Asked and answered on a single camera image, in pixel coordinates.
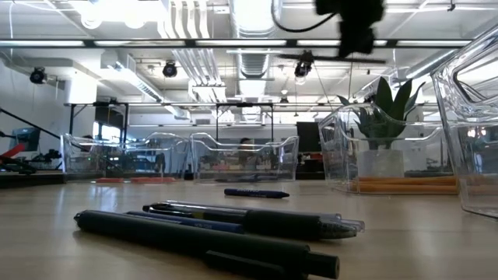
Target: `acrylic organizer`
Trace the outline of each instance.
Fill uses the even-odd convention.
[[[265,145],[222,144],[206,133],[190,137],[194,179],[203,183],[295,180],[299,137]]]
[[[152,133],[123,144],[62,135],[63,170],[70,178],[97,183],[172,183],[184,178],[188,139]]]
[[[419,108],[410,114],[423,114]],[[375,122],[367,123],[367,118]],[[399,130],[395,138],[370,131]],[[403,122],[373,104],[340,107],[320,124],[328,185],[357,194],[457,194],[440,122]]]
[[[465,211],[498,218],[498,26],[433,73]]]

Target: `green plant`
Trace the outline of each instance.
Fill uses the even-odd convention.
[[[420,85],[415,94],[410,97],[412,93],[412,80],[410,79],[399,88],[393,100],[388,81],[381,77],[375,96],[375,105],[391,119],[406,121],[408,114],[415,109],[415,101],[424,85],[425,83]],[[342,96],[338,96],[338,98],[341,100],[342,105],[351,105],[346,98]],[[364,107],[360,107],[359,110],[355,110],[355,114],[359,118],[359,121],[355,121],[358,124],[359,131],[367,138],[375,138],[375,140],[369,141],[370,149],[379,149],[380,145],[390,149],[393,139],[397,138],[405,130],[404,124],[389,120],[377,108],[373,112],[368,112]]]

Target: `plant pot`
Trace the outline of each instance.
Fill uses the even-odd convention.
[[[358,153],[358,177],[404,177],[403,151],[368,150]]]

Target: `wooden table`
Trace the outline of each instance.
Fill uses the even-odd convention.
[[[362,219],[367,231],[357,238],[310,243],[312,250],[340,256],[340,279],[498,277],[498,222],[463,212],[456,196],[346,195],[323,181],[252,186],[291,194],[272,200],[226,198],[225,186],[74,183],[0,190],[0,279],[243,279],[194,258],[81,233],[72,220],[88,208],[124,212],[166,199]]]

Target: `marker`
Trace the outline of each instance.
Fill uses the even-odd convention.
[[[102,211],[80,212],[76,214],[75,221],[81,230],[88,233],[201,257],[212,267],[241,274],[258,269],[258,274],[265,271],[268,276],[281,271],[285,279],[300,279],[304,275],[337,279],[339,275],[338,257],[310,251],[306,244]]]
[[[227,233],[239,233],[239,234],[244,233],[242,225],[229,223],[229,222],[214,222],[214,221],[206,221],[201,219],[177,217],[174,215],[161,215],[161,214],[137,212],[137,211],[130,211],[126,212],[125,214],[143,217],[143,218],[149,218],[149,219],[161,219],[164,220],[165,222],[175,222],[182,226],[195,226],[202,229],[219,230]]]
[[[303,240],[342,239],[356,236],[354,226],[340,220],[323,219],[319,215],[300,215],[272,210],[243,210],[223,206],[196,206],[159,202],[144,205],[144,212],[168,215],[180,212],[191,218],[241,224],[244,231],[261,235],[280,236]]]
[[[288,198],[290,196],[283,191],[260,191],[247,189],[225,189],[225,195],[244,196],[251,198]]]

